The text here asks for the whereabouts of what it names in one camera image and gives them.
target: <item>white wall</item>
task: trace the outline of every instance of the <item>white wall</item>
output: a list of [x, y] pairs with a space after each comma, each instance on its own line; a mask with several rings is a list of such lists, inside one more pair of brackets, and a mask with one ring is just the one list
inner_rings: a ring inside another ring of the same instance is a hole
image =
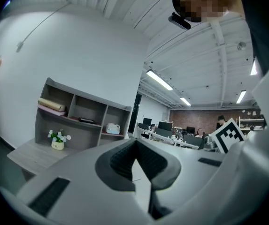
[[144, 118], [151, 118], [152, 123], [156, 125], [162, 120], [169, 120], [169, 113], [170, 109], [150, 98], [142, 96], [136, 124], [138, 122], [143, 123]]
[[37, 100], [47, 77], [133, 106], [149, 40], [122, 22], [68, 5], [26, 7], [0, 22], [0, 136], [14, 147], [34, 137]]

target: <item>small white box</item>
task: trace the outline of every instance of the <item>small white box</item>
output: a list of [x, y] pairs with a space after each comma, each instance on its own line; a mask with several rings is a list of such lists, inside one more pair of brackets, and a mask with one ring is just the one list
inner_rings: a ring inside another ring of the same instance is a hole
[[110, 134], [120, 134], [120, 126], [114, 123], [108, 123], [106, 125], [106, 132]]

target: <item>red brick wall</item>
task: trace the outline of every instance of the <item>red brick wall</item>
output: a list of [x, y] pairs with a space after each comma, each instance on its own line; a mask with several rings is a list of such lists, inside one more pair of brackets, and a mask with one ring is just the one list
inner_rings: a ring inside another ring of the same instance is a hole
[[[256, 111], [256, 116], [252, 116], [252, 112]], [[186, 128], [194, 127], [203, 128], [205, 133], [212, 133], [216, 130], [218, 116], [224, 115], [226, 121], [233, 118], [235, 121], [240, 116], [241, 119], [260, 118], [260, 110], [252, 109], [242, 112], [242, 110], [221, 110], [221, 111], [178, 111], [171, 110], [170, 121], [173, 121], [174, 126]]]

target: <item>fluorescent light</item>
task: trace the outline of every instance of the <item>fluorescent light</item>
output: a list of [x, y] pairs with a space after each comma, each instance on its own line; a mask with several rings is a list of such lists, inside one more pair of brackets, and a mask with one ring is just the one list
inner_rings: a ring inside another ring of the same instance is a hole
[[157, 82], [159, 82], [162, 86], [164, 86], [166, 89], [168, 90], [173, 90], [173, 88], [168, 85], [165, 81], [163, 81], [157, 74], [155, 74], [155, 72], [153, 72], [152, 70], [147, 71], [147, 74], [152, 77], [154, 80], [156, 80]]
[[10, 0], [5, 4], [4, 8], [10, 4]]
[[252, 70], [251, 70], [250, 75], [257, 75], [255, 60], [254, 60], [253, 65], [252, 65]]
[[191, 106], [191, 104], [184, 97], [181, 97], [180, 99], [184, 101], [186, 105]]
[[246, 94], [246, 90], [241, 91], [241, 94], [239, 95], [239, 98], [237, 100], [237, 103], [240, 103], [242, 101], [242, 99], [245, 96], [245, 94]]

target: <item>white ceiling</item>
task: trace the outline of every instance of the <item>white ceiling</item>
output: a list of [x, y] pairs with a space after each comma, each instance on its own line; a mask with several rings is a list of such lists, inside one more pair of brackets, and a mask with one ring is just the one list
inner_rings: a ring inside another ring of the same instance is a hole
[[[67, 0], [11, 0], [7, 9], [65, 2]], [[213, 23], [191, 23], [190, 30], [171, 24], [171, 0], [68, 0], [100, 11], [108, 19], [118, 19], [150, 38], [138, 92], [173, 109], [190, 109], [179, 98], [185, 97], [191, 109], [233, 109], [241, 90], [247, 90], [239, 107], [255, 103], [252, 89], [259, 81], [250, 76], [253, 61], [247, 23], [229, 13]], [[246, 49], [237, 49], [239, 42]], [[146, 71], [152, 69], [174, 89], [166, 90]]]

